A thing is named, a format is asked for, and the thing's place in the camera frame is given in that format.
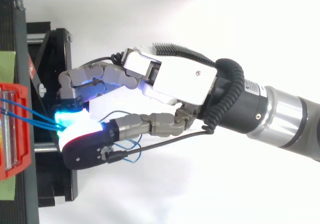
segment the label sticker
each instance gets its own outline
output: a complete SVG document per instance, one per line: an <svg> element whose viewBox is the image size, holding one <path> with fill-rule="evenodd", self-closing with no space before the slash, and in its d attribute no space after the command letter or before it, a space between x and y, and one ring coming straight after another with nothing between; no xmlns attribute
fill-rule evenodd
<svg viewBox="0 0 320 224"><path fill-rule="evenodd" d="M31 57L29 56L29 75L31 80L34 79L35 74L36 74L36 69L35 69L34 63L31 60Z"/></svg>
<svg viewBox="0 0 320 224"><path fill-rule="evenodd" d="M244 90L248 93L260 96L260 88L258 84L253 81L244 80Z"/></svg>
<svg viewBox="0 0 320 224"><path fill-rule="evenodd" d="M244 90L257 96L267 97L266 88L250 80L244 80Z"/></svg>
<svg viewBox="0 0 320 224"><path fill-rule="evenodd" d="M263 86L263 85L259 85L259 88L260 88L260 96L262 97L267 97L267 91L266 91L266 88Z"/></svg>

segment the red plastic container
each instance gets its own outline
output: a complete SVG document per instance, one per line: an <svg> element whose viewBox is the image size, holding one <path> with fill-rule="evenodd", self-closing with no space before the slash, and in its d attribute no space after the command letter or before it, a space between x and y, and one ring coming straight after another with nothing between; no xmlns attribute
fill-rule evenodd
<svg viewBox="0 0 320 224"><path fill-rule="evenodd" d="M19 84L0 83L0 98L28 106L28 88ZM0 101L0 106L14 114L29 118L21 107ZM0 181L10 178L31 163L29 124L0 113Z"/></svg>

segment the black bracket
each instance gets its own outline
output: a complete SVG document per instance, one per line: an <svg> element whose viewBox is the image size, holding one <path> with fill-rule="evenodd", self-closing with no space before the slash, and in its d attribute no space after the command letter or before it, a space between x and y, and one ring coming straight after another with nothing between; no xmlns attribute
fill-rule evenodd
<svg viewBox="0 0 320 224"><path fill-rule="evenodd" d="M35 70L30 72L34 87L31 89L32 108L53 118L51 110L60 88L58 76L71 69L71 34L64 28L51 30L50 22L27 23L27 34L44 35L42 42L28 42L32 68ZM39 93L40 85L46 89L43 96ZM36 146L57 142L56 133L37 127L33 130ZM35 163L39 207L54 206L55 197L64 196L65 201L69 202L78 196L77 171L66 168L59 151L36 152Z"/></svg>

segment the black heat sink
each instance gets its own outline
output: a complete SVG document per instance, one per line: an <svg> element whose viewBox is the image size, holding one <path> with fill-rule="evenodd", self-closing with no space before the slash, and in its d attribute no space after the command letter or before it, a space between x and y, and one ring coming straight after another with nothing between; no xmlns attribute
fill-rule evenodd
<svg viewBox="0 0 320 224"><path fill-rule="evenodd" d="M193 61L206 64L212 67L215 65L215 63L212 60L205 57L201 53L179 45L168 43L154 43L153 47L156 49L157 56L177 56L182 58L188 58Z"/></svg>

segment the blue light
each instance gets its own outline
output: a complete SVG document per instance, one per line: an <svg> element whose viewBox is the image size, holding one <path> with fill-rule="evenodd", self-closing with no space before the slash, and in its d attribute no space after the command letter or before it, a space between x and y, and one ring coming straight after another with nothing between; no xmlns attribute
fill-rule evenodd
<svg viewBox="0 0 320 224"><path fill-rule="evenodd" d="M54 119L66 127L64 131L57 132L60 150L77 137L103 130L101 123L90 119L90 114L86 109L79 112L56 112Z"/></svg>
<svg viewBox="0 0 320 224"><path fill-rule="evenodd" d="M86 109L78 112L61 112L57 111L54 114L54 120L56 123L63 125L64 127L70 127L77 122L82 120L90 119L90 114ZM57 131L58 137L60 137L62 131Z"/></svg>

